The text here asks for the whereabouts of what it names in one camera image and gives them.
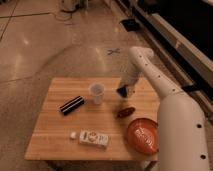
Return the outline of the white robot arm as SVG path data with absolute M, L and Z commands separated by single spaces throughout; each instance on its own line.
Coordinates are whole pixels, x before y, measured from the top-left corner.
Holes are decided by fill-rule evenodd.
M 160 98 L 157 110 L 159 171 L 210 171 L 204 112 L 150 61 L 153 56 L 151 48 L 131 47 L 117 92 L 123 98 L 131 97 L 143 74 Z

